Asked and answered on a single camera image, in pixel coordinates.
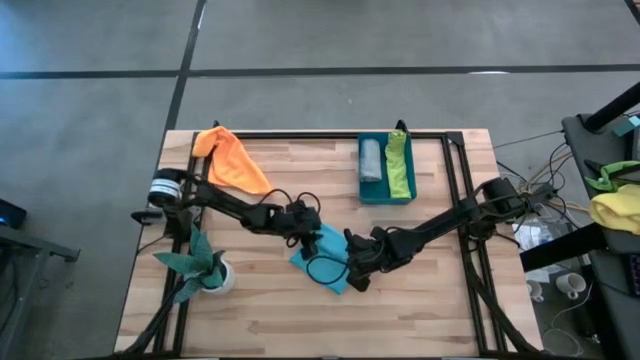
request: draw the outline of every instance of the green leaf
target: green leaf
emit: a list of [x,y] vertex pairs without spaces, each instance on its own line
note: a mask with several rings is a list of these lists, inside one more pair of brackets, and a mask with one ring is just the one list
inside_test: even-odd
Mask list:
[[216,268],[213,269],[213,273],[211,275],[203,277],[202,279],[200,279],[200,281],[202,281],[202,284],[204,284],[207,289],[214,289],[222,286],[222,283],[224,283],[224,279],[222,279],[220,267],[216,266]]
[[204,260],[208,264],[208,268],[213,267],[213,251],[209,245],[209,239],[206,232],[200,232],[195,225],[191,225],[191,254],[198,259]]
[[209,264],[207,262],[190,255],[157,253],[153,254],[153,256],[180,274],[193,275],[194,273],[199,274],[209,270]]
[[193,294],[197,293],[198,290],[202,289],[202,287],[202,283],[197,279],[187,280],[187,282],[184,284],[184,287],[180,291],[178,291],[176,296],[173,298],[173,303],[177,304],[187,300],[188,298],[193,296]]
[[227,252],[227,250],[216,251],[213,254],[213,264],[214,264],[214,266],[224,266],[224,265],[222,265],[222,255],[224,255],[225,252]]

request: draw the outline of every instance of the blue cloth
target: blue cloth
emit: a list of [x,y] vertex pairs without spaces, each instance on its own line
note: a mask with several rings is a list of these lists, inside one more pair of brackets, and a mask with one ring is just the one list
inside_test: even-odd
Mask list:
[[[318,246],[318,255],[329,256],[333,259],[346,263],[347,240],[344,238],[344,235],[331,226],[325,224],[322,224],[318,233],[322,234],[322,237],[316,241],[316,245]],[[307,273],[308,261],[302,259],[300,251],[296,252],[291,259],[289,259],[289,262],[302,269],[305,274],[309,275],[309,273]],[[344,270],[344,267],[345,265],[343,264],[320,258],[313,261],[309,267],[309,271],[313,274],[313,277],[319,281],[332,281],[340,275]],[[347,275],[349,275],[349,270],[347,270],[338,281],[324,286],[340,295],[347,288]]]

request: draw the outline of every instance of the white pot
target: white pot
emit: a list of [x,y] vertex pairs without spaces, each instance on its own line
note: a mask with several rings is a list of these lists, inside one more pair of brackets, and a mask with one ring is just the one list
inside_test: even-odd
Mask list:
[[222,265],[224,265],[225,269],[227,270],[227,276],[224,278],[224,282],[222,283],[222,286],[217,287],[215,289],[202,288],[202,291],[207,292],[209,294],[216,294],[216,295],[226,294],[229,291],[231,291],[233,284],[236,282],[236,273],[233,271],[233,268],[231,267],[231,265],[229,265],[228,262],[222,259],[220,259],[220,261],[222,262]]

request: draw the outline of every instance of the orange cloth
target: orange cloth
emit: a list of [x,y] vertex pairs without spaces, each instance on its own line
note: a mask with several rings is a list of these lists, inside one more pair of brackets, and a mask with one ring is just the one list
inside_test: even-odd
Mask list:
[[269,180],[231,131],[216,126],[201,132],[196,138],[192,154],[205,157],[214,148],[213,161],[209,168],[209,182],[233,186],[251,194],[266,194],[271,191]]

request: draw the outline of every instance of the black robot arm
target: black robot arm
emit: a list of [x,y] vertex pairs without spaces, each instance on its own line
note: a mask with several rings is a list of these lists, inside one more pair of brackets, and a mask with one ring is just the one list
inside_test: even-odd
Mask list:
[[[185,181],[195,188],[182,196],[181,184]],[[185,228],[185,209],[206,206],[237,219],[242,227],[255,234],[282,236],[296,239],[302,244],[302,257],[308,259],[317,253],[315,241],[321,235],[320,216],[314,207],[306,206],[298,199],[286,206],[264,203],[249,204],[224,192],[202,177],[184,170],[165,168],[156,171],[151,183],[149,202],[162,208],[167,216],[167,228]]]
[[523,215],[527,210],[527,201],[518,195],[506,179],[494,179],[478,187],[485,202],[478,204],[475,196],[458,201],[451,209],[417,226],[414,229],[374,227],[371,238],[354,235],[346,229],[347,282],[358,291],[366,291],[371,273],[383,273],[395,270],[411,262],[429,242],[455,230],[460,226],[469,226],[472,238],[489,238],[497,223]]

